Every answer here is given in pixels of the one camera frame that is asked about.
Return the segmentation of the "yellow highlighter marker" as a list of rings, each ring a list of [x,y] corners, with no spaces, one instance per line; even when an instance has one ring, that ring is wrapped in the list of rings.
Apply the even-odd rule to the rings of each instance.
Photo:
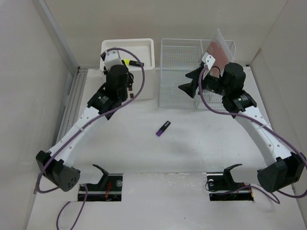
[[[135,61],[135,60],[122,59],[121,62],[122,62],[122,64],[123,64],[124,66],[144,67],[144,63],[138,62],[138,61]]]

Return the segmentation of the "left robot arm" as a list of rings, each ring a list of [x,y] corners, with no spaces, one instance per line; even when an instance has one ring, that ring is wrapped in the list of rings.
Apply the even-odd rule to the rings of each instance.
[[[88,101],[86,108],[66,135],[47,152],[39,151],[35,159],[40,173],[35,189],[38,193],[52,192],[42,190],[43,177],[64,192],[71,190],[82,178],[82,172],[73,165],[81,152],[81,146],[90,132],[106,123],[119,109],[128,105],[128,88],[133,81],[125,64],[117,64],[105,69],[106,82]]]

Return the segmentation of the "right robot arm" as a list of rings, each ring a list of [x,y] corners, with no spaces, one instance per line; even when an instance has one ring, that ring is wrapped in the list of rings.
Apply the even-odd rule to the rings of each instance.
[[[196,94],[202,95],[203,90],[222,96],[226,110],[223,114],[232,116],[245,129],[264,158],[267,166],[257,170],[257,180],[267,192],[279,192],[298,182],[307,160],[263,119],[257,103],[243,89],[246,79],[243,67],[229,62],[219,77],[210,75],[207,69],[208,66],[201,63],[185,75],[191,82],[178,88],[191,98]]]

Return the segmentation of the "purple highlighter marker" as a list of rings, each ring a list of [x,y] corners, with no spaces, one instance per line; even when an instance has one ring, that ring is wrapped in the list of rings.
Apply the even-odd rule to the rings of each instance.
[[[156,132],[156,135],[160,137],[165,132],[165,130],[170,126],[170,124],[171,124],[170,121],[166,121]]]

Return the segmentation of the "clear mesh document pouch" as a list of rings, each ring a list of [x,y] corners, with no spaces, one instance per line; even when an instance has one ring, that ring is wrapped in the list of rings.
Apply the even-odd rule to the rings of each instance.
[[[236,45],[233,40],[225,40],[221,31],[218,29],[207,48],[207,53],[215,58],[214,66],[217,66],[221,73],[226,64],[234,62]]]

